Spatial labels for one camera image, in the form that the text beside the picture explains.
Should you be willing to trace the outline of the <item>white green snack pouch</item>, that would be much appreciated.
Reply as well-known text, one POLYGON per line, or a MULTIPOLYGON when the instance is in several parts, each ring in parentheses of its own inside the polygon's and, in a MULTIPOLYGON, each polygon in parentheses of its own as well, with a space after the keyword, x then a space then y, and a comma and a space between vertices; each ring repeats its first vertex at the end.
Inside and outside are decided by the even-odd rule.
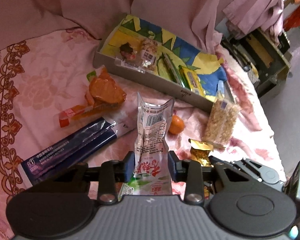
POLYGON ((159 196, 172 193, 166 134, 172 121, 173 107, 173 99, 155 105, 138 94, 135 168, 130 181, 122 184, 119 198, 124 195, 159 196))

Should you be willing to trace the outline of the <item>yellow snack bar packet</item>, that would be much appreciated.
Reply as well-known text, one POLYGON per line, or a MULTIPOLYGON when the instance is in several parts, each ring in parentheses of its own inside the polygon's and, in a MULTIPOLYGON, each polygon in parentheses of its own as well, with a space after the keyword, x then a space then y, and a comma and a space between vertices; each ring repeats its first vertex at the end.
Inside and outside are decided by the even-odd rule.
POLYGON ((187 86, 189 87, 191 92, 193 92, 194 94, 200 95, 202 97, 205 96, 205 92, 200 83, 200 79, 194 70, 191 70, 187 67, 179 65, 179 72, 181 74, 181 77, 184 78, 184 80, 187 83, 187 86))

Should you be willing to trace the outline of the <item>mixed nut bar packet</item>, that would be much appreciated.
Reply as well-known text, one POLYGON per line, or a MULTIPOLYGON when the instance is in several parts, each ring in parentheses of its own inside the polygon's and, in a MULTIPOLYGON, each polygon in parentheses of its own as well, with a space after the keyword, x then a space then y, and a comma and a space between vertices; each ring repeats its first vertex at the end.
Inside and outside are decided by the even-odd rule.
POLYGON ((157 53, 157 41, 150 38, 144 38, 141 41, 140 50, 138 52, 137 66, 145 68, 147 71, 155 72, 157 53))

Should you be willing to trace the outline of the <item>dark dried fruit packet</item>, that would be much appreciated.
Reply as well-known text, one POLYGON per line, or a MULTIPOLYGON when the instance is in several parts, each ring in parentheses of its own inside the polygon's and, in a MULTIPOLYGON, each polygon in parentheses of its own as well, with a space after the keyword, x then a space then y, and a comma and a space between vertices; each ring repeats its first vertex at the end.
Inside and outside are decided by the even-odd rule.
POLYGON ((120 53, 116 56, 114 64, 118 67, 131 69, 142 74, 145 74, 143 60, 140 53, 135 50, 129 42, 122 44, 119 47, 120 53))

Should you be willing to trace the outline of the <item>gold foil candy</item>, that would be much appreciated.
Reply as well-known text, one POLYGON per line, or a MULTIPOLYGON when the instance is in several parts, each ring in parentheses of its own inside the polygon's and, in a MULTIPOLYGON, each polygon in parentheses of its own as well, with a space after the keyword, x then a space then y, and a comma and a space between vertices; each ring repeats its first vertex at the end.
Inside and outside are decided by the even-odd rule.
POLYGON ((213 146, 206 142, 201 142, 193 139, 189 139, 189 143, 191 145, 191 160, 199 162, 203 167, 212 167, 209 159, 209 154, 213 152, 213 146))

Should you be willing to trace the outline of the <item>small orange fruit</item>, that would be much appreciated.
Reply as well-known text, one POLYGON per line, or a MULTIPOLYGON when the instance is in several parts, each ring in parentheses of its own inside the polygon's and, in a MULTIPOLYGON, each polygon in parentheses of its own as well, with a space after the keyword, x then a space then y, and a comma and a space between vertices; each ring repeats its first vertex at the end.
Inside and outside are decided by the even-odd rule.
POLYGON ((182 118, 177 115, 173 115, 168 131, 173 135, 177 135, 180 134, 184 130, 184 128, 185 124, 182 118))

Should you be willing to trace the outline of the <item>dark blue long box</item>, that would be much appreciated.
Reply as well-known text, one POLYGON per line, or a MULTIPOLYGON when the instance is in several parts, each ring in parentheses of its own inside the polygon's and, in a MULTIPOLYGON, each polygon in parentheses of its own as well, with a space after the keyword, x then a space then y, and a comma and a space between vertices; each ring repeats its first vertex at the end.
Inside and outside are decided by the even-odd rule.
POLYGON ((100 117, 19 164, 27 188, 44 181, 136 128, 136 120, 100 117))

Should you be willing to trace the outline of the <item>clear puffed rice packet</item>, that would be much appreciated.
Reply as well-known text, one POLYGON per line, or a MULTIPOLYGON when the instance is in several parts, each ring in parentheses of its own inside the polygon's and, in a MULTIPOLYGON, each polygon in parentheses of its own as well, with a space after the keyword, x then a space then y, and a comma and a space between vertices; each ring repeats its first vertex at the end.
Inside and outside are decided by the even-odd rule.
POLYGON ((238 113, 238 105, 222 96, 221 92, 217 92, 203 141, 214 148, 225 148, 230 143, 238 113))

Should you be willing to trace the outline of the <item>orange snack packet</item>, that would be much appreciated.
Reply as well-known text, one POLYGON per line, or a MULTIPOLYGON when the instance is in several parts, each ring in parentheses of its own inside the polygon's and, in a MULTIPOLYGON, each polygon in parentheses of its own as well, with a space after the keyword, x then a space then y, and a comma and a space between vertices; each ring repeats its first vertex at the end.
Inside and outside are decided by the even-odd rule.
POLYGON ((100 116, 103 113, 114 111, 125 102, 127 94, 110 76, 105 66, 97 73, 87 75, 89 86, 84 94, 84 102, 76 104, 58 114, 61 128, 69 126, 72 122, 90 116, 100 116))

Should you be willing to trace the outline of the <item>dark wooden side table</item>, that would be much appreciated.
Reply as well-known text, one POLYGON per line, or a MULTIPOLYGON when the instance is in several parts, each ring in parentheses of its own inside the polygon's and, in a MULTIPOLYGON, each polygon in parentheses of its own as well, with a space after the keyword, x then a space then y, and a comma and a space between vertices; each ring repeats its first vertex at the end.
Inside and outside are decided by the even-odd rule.
POLYGON ((221 45, 248 74, 259 98, 286 81, 292 55, 285 31, 279 35, 278 45, 260 28, 240 40, 223 37, 221 45))

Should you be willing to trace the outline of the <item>floral pink bed sheet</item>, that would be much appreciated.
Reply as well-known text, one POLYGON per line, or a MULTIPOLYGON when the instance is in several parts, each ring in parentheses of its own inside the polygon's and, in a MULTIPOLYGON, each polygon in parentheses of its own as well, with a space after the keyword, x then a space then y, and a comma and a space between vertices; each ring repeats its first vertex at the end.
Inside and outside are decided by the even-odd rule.
MULTIPOLYGON (((61 128, 58 114, 85 102, 87 74, 92 71, 97 45, 85 30, 75 28, 0 50, 0 239, 13 237, 6 204, 25 189, 18 165, 90 122, 85 118, 61 128)), ((243 109, 229 146, 217 156, 226 161, 253 159, 285 180, 274 132, 253 85, 232 59, 225 64, 243 109)))

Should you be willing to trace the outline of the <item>cardboard box with dinosaur towel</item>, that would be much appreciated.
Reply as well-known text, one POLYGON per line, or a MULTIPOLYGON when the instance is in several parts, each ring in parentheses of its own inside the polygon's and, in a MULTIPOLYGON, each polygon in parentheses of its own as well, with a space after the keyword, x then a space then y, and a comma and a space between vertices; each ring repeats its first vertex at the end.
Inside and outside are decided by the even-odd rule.
POLYGON ((223 61, 216 55, 206 54, 164 28, 133 15, 125 15, 115 23, 113 30, 102 39, 93 59, 94 68, 105 66, 111 74, 157 90, 206 112, 211 111, 217 92, 235 102, 222 64, 223 61), (158 43, 155 72, 145 70, 145 74, 142 74, 114 64, 122 44, 129 42, 139 52, 144 38, 158 43), (179 65, 197 73, 205 92, 204 97, 191 92, 181 77, 179 65))

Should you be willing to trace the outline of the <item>red hanging decoration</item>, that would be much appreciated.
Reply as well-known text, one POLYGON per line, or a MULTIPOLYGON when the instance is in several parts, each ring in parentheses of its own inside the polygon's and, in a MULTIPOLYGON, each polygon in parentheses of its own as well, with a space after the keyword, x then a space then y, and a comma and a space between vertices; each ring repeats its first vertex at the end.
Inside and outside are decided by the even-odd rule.
POLYGON ((300 26, 300 6, 298 6, 283 22, 283 29, 289 31, 300 26))

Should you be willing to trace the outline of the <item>tied mauve curtain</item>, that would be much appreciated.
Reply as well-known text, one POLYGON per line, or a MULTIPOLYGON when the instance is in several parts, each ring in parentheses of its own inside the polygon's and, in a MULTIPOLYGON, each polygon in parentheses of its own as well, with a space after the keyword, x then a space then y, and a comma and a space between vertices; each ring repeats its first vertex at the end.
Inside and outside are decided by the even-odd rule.
POLYGON ((233 0, 223 9, 228 31, 237 40, 260 28, 274 42, 283 31, 283 0, 233 0))

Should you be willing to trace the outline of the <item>pink curtain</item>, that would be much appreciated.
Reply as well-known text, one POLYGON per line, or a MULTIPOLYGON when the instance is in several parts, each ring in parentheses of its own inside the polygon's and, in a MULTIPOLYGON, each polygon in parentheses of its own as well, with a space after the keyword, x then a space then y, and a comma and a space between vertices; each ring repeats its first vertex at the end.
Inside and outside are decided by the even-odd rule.
POLYGON ((126 14, 212 53, 219 0, 0 0, 0 50, 56 30, 83 27, 102 38, 126 14))

